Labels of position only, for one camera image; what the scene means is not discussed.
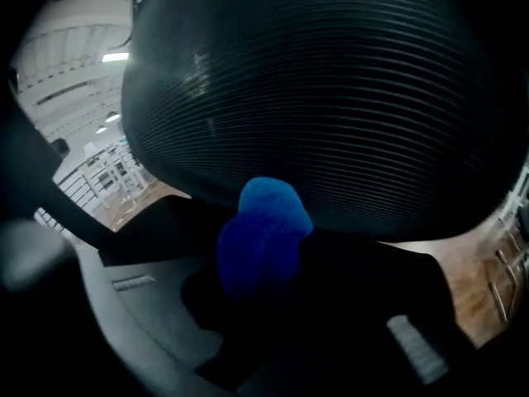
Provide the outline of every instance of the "blue fuzzy object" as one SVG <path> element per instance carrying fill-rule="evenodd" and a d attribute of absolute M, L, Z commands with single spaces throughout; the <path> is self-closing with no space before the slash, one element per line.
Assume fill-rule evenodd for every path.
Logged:
<path fill-rule="evenodd" d="M 217 243 L 224 290 L 234 299 L 281 297 L 299 272 L 298 242 L 313 229 L 294 188 L 284 181 L 250 180 L 239 213 Z"/>

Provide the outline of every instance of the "black ribbed dome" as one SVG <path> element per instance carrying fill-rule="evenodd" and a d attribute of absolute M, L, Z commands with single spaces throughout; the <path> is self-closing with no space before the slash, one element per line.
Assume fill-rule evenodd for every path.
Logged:
<path fill-rule="evenodd" d="M 196 199 L 284 179 L 314 222 L 385 241 L 482 221 L 526 151 L 519 71 L 454 0 L 144 0 L 132 150 Z"/>

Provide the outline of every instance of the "wooden floor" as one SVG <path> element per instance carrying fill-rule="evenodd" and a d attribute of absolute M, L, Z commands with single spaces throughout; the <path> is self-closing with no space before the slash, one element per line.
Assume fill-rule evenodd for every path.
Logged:
<path fill-rule="evenodd" d="M 134 201 L 122 203 L 126 195 L 123 192 L 114 194 L 114 198 L 108 201 L 110 208 L 99 206 L 93 216 L 117 231 L 143 208 L 170 194 L 189 197 L 155 180 Z M 516 230 L 513 231 L 518 246 L 525 247 Z M 488 286 L 488 274 L 498 282 L 504 300 L 508 301 L 512 288 L 505 270 L 494 255 L 497 249 L 503 249 L 506 258 L 512 261 L 519 253 L 508 238 L 505 227 L 502 227 L 498 215 L 494 213 L 477 228 L 459 237 L 391 245 L 431 254 L 439 261 L 452 291 L 458 324 L 480 347 L 505 328 Z M 517 301 L 520 301 L 523 290 L 527 288 L 522 270 L 517 271 L 517 278 L 521 285 L 517 295 Z"/>

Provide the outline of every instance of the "white ceiling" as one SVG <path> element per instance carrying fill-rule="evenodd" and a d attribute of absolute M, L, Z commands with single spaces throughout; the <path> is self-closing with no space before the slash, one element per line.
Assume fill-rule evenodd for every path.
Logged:
<path fill-rule="evenodd" d="M 102 63 L 131 31 L 130 0 L 49 0 L 22 40 L 12 65 L 19 101 L 49 140 L 63 137 L 70 154 L 57 177 L 83 162 L 84 145 L 117 141 L 117 122 L 95 134 L 106 115 L 120 112 L 125 61 Z"/>

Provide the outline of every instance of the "ceiling light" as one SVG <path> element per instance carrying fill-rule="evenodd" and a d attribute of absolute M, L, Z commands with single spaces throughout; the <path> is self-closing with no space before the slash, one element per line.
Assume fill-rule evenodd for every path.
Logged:
<path fill-rule="evenodd" d="M 102 62 L 115 62 L 116 60 L 127 60 L 129 58 L 128 53 L 109 53 L 102 57 Z"/>
<path fill-rule="evenodd" d="M 122 115 L 120 115 L 118 112 L 110 112 L 107 115 L 107 120 L 105 122 L 113 122 L 119 119 L 120 117 L 122 117 Z"/>

